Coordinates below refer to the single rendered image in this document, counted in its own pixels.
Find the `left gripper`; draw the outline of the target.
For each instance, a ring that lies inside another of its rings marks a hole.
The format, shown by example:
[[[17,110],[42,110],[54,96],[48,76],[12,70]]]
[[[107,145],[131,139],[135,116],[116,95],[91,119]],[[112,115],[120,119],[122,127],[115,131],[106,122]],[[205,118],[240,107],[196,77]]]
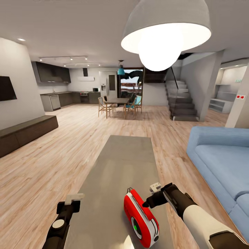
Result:
[[[71,216],[73,213],[77,213],[80,210],[80,202],[81,201],[72,201],[71,205],[65,205],[65,201],[58,202],[57,204],[57,214],[60,214],[63,211],[69,211]]]

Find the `radio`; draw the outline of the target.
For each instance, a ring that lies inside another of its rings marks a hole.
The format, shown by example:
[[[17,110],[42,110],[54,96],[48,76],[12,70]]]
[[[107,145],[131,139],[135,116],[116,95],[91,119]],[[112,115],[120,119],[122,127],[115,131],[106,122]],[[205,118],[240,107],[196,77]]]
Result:
[[[145,248],[150,248],[159,239],[159,224],[135,189],[127,190],[124,198],[125,213]]]

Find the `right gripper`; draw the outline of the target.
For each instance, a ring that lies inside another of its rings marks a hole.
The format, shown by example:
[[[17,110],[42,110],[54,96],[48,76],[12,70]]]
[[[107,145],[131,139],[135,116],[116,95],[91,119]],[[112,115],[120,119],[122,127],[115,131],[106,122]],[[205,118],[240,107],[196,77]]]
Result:
[[[164,204],[158,197],[158,192],[153,194],[152,196],[148,197],[146,202],[142,204],[143,207],[150,207],[151,209],[156,207],[157,205],[162,205]]]

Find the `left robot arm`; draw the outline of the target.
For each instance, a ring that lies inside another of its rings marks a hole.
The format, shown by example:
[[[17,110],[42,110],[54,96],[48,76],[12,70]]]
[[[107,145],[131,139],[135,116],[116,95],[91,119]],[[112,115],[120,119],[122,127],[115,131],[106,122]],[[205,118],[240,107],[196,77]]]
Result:
[[[84,197],[84,193],[67,194],[65,201],[58,202],[56,212],[58,217],[51,225],[42,249],[66,249],[70,234],[69,223],[71,217],[73,213],[77,213],[80,210],[81,201],[74,200],[80,200]]]

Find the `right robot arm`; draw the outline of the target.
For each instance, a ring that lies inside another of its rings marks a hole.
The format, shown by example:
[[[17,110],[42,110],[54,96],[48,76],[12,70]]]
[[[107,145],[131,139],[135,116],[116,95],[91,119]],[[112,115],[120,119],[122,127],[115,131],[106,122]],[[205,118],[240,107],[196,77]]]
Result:
[[[184,221],[200,249],[249,249],[238,234],[208,214],[175,184],[169,183],[161,188],[160,183],[155,183],[149,190],[152,196],[142,206],[152,209],[168,202]]]

